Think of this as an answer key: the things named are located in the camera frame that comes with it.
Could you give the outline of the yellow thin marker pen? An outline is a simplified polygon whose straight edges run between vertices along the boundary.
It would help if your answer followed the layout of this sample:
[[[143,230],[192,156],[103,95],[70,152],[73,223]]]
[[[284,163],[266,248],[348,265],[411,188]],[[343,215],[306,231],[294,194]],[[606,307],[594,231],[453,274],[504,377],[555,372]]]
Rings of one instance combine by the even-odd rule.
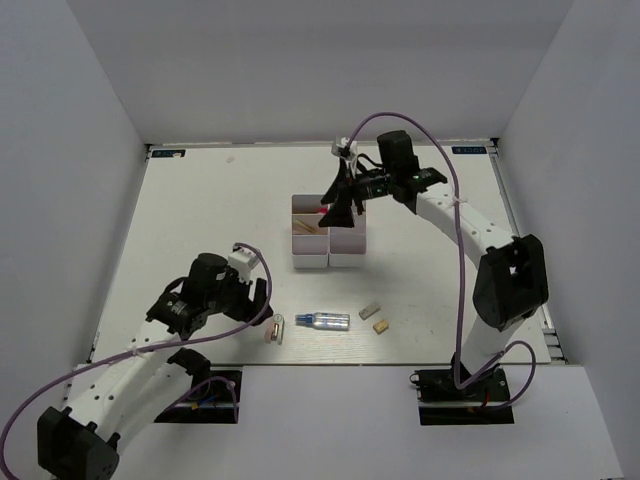
[[[300,220],[298,218],[294,219],[292,221],[292,223],[293,223],[294,226],[300,226],[300,227],[302,227],[304,229],[308,229],[308,230],[313,229],[313,230],[316,231],[316,234],[318,233],[318,230],[314,226],[312,226],[312,225],[310,225],[310,224],[308,224],[308,223],[306,223],[306,222],[304,222],[304,221],[302,221],[302,220]]]

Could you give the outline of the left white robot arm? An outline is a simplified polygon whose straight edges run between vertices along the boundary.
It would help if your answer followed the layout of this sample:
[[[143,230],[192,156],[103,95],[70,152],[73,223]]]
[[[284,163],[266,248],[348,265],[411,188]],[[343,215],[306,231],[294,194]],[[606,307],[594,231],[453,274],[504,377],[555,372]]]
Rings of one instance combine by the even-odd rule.
[[[39,417],[39,466],[56,479],[109,479],[144,427],[180,401],[205,396],[211,362],[194,350],[195,334],[215,315],[241,329],[272,315],[271,277],[251,278],[264,262],[242,243],[226,257],[199,254],[187,275],[164,288],[126,350],[104,360],[102,374],[64,408]]]

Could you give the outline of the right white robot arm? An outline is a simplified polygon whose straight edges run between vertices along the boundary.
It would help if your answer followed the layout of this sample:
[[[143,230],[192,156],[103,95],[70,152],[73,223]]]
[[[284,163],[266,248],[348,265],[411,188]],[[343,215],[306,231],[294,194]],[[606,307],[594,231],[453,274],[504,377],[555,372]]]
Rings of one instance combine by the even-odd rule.
[[[477,315],[469,334],[456,335],[451,384],[472,399],[488,385],[488,374],[512,348],[514,332],[549,298],[544,249],[529,234],[518,237],[464,201],[453,175],[423,168],[404,130],[377,139],[380,160],[368,170],[354,141],[337,139],[332,153],[337,175],[322,197],[328,210],[323,228],[352,228],[367,201],[390,196],[436,226],[458,248],[459,265],[473,263],[477,275],[472,302]]]

